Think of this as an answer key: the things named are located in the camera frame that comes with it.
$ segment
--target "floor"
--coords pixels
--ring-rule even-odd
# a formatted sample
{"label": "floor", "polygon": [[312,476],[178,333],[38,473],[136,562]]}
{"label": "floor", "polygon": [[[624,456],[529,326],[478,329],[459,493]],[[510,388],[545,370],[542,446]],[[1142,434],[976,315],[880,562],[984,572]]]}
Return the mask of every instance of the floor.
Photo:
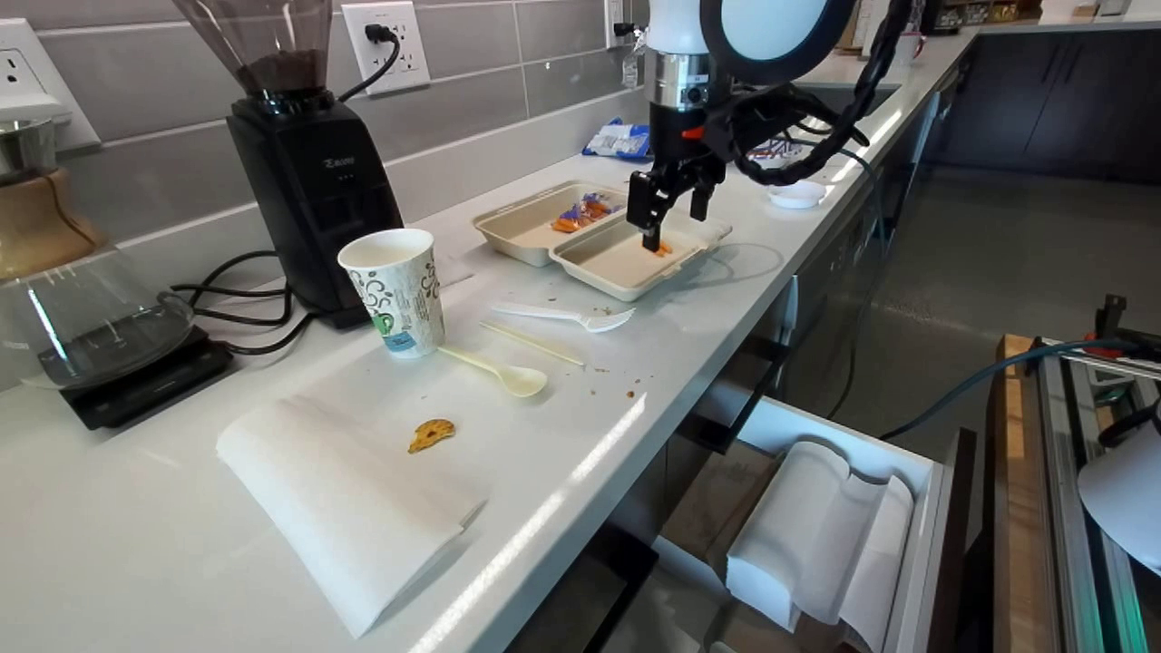
{"label": "floor", "polygon": [[[858,373],[839,421],[883,434],[987,367],[1008,329],[1084,338],[1106,292],[1130,298],[1126,326],[1161,333],[1161,289],[1149,268],[1157,250],[1161,190],[930,174],[862,326]],[[944,456],[959,429],[984,431],[984,407],[984,388],[964,391],[897,441]],[[570,649],[563,630],[551,630],[547,641]],[[712,585],[660,562],[605,649],[789,644]]]}

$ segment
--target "white countertop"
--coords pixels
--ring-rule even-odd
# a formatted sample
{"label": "white countertop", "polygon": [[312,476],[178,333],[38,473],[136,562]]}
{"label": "white countertop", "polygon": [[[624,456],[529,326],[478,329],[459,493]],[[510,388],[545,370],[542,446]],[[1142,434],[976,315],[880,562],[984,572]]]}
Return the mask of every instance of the white countertop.
{"label": "white countertop", "polygon": [[[968,36],[933,40],[863,121],[880,141],[920,112]],[[836,161],[825,205],[778,210],[731,174],[712,220],[733,231],[699,268],[639,301],[635,324],[586,338],[506,319],[500,298],[611,306],[560,268],[485,250],[472,215],[565,177],[624,180],[624,162],[565,161],[424,216],[449,278],[449,343],[523,355],[551,373],[545,402],[510,402],[448,359],[391,367],[369,329],[312,329],[287,359],[245,367],[193,399],[94,434],[49,388],[0,391],[0,649],[500,649],[605,521],[789,275],[825,234],[862,168]],[[490,326],[570,343],[586,367],[494,343]],[[464,549],[367,638],[349,638],[260,508],[214,456],[246,407],[308,391],[406,446],[424,417],[462,434],[414,456],[490,495]]]}

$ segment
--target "food tray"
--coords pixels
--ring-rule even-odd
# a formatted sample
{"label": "food tray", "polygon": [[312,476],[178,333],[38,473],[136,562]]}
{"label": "food tray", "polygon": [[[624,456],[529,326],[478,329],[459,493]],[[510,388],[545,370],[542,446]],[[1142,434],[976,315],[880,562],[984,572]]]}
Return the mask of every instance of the food tray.
{"label": "food tray", "polygon": [[667,255],[644,246],[644,231],[627,216],[587,229],[547,250],[572,278],[612,292],[616,301],[635,301],[667,275],[683,271],[695,258],[714,250],[731,229],[699,226],[695,216],[673,215],[664,220],[660,244]]}
{"label": "food tray", "polygon": [[[576,226],[576,231],[560,231],[556,216],[586,202],[586,197],[600,197],[600,202],[611,205],[611,215]],[[518,202],[478,215],[472,226],[476,231],[484,231],[490,246],[506,250],[510,258],[518,258],[528,263],[547,263],[551,246],[570,244],[572,234],[586,234],[620,215],[624,190],[604,180],[563,180]]]}

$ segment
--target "black coffee grinder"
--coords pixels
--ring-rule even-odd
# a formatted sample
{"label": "black coffee grinder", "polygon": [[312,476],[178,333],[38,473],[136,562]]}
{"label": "black coffee grinder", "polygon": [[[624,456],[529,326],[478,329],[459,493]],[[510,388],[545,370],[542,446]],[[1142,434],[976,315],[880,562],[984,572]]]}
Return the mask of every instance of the black coffee grinder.
{"label": "black coffee grinder", "polygon": [[331,0],[173,3],[246,88],[224,122],[296,298],[339,329],[367,324],[335,255],[403,220],[364,121],[327,89]]}

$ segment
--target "white paper cup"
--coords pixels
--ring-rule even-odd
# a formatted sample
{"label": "white paper cup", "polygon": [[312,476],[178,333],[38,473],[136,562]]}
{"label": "white paper cup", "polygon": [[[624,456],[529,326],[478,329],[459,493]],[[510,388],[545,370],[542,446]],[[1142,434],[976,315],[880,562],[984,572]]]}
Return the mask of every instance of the white paper cup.
{"label": "white paper cup", "polygon": [[424,359],[442,341],[436,234],[424,229],[367,231],[339,250],[391,359]]}

